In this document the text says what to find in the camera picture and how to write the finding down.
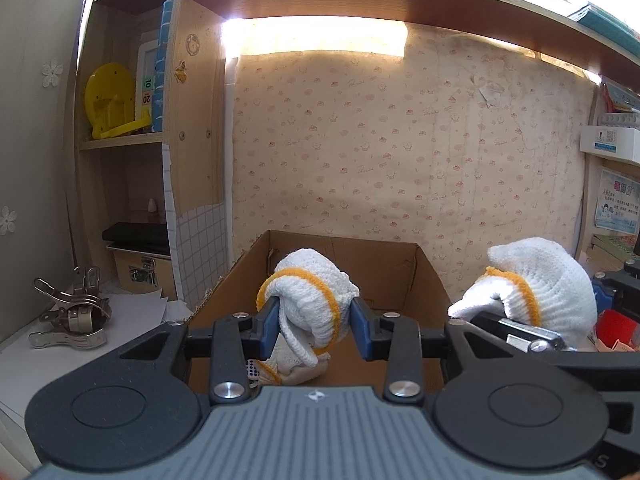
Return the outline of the white knit glove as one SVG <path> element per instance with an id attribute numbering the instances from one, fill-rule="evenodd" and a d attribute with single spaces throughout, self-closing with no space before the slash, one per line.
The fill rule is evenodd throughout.
<path id="1" fill-rule="evenodd" d="M 304 364 L 284 341 L 279 341 L 265 361 L 254 360 L 258 382 L 263 385 L 296 386 L 324 374 L 331 356 L 322 353 L 314 366 Z"/>

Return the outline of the white glove yellow cuff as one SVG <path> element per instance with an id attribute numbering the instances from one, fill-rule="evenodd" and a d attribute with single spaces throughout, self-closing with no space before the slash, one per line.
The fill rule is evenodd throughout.
<path id="1" fill-rule="evenodd" d="M 349 308 L 360 290 L 347 273 L 311 248 L 284 257 L 260 286 L 258 310 L 279 301 L 280 334 L 304 365 L 314 367 L 319 356 L 349 330 Z"/>

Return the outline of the brown cardboard box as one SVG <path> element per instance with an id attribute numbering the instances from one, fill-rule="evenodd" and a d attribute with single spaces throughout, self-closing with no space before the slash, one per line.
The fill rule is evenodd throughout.
<path id="1" fill-rule="evenodd" d="M 212 328 L 217 318 L 236 311 L 256 313 L 259 286 L 282 258 L 299 248 L 318 250 L 332 260 L 377 314 L 396 311 L 421 327 L 444 327 L 451 301 L 418 244 L 269 230 L 258 236 L 198 307 L 190 329 Z M 209 355 L 206 351 L 204 358 L 192 361 L 189 386 L 199 393 L 208 390 Z M 326 372 L 302 386 L 371 386 L 376 393 L 382 392 L 386 362 L 363 361 L 352 335 L 333 347 L 330 356 Z"/>

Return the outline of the small cardboard box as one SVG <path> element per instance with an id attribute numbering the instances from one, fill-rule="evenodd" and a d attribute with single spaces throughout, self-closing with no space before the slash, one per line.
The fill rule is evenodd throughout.
<path id="1" fill-rule="evenodd" d="M 114 257 L 119 287 L 134 294 L 161 292 L 162 297 L 176 300 L 176 285 L 171 260 L 166 255 L 134 252 L 107 247 Z"/>

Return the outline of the red cylindrical container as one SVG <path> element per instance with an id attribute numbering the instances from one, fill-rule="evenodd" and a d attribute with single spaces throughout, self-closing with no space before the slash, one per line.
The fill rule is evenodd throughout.
<path id="1" fill-rule="evenodd" d="M 596 325 L 596 347 L 601 352 L 638 351 L 639 324 L 614 310 L 602 312 Z"/>

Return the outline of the metal clips pile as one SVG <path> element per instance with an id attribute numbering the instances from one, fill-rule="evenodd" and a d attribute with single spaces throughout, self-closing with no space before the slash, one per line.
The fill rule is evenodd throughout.
<path id="1" fill-rule="evenodd" d="M 108 299 L 100 295 L 101 270 L 97 266 L 76 266 L 74 277 L 72 292 L 58 290 L 43 278 L 32 282 L 37 292 L 53 301 L 53 307 L 39 317 L 40 323 L 51 328 L 28 335 L 32 348 L 92 350 L 107 343 L 104 327 L 111 321 L 112 309 Z"/>

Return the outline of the floral quilted back cloth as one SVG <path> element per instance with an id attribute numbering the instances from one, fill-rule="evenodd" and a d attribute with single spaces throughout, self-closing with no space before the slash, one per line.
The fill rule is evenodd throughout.
<path id="1" fill-rule="evenodd" d="M 452 298 L 487 249 L 576 230 L 592 82 L 410 26 L 401 58 L 245 55 L 233 78 L 232 249 L 267 230 L 420 245 Z"/>

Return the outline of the commendation letter poster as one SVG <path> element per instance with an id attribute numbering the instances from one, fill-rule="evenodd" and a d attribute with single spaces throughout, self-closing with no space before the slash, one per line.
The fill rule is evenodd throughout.
<path id="1" fill-rule="evenodd" d="M 598 229 L 637 235 L 639 231 L 639 182 L 603 168 L 594 225 Z"/>

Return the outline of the yellow plastic toy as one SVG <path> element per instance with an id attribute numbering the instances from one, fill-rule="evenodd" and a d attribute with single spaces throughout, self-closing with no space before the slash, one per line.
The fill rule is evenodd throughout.
<path id="1" fill-rule="evenodd" d="M 134 77 L 127 67 L 116 62 L 103 64 L 90 75 L 85 109 L 93 140 L 128 136 L 152 125 L 149 112 L 136 116 Z"/>

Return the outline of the white flat carton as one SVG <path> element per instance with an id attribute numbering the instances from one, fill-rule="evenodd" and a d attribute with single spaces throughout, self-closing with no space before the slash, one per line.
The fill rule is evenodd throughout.
<path id="1" fill-rule="evenodd" d="M 585 126 L 579 147 L 586 154 L 634 166 L 640 164 L 640 131 L 636 128 Z"/>

